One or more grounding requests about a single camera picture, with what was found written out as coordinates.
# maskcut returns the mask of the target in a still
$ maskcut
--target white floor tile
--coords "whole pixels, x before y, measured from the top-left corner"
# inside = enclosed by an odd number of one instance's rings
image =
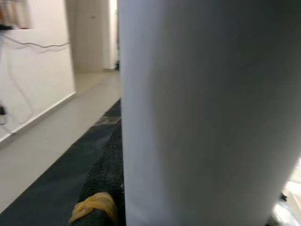
[[[107,74],[90,91],[0,150],[0,212],[13,202],[121,96],[118,73]]]

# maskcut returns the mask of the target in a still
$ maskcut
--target white pillar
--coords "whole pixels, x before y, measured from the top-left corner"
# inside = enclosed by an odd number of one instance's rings
[[[264,226],[301,150],[297,2],[120,0],[127,225]]]

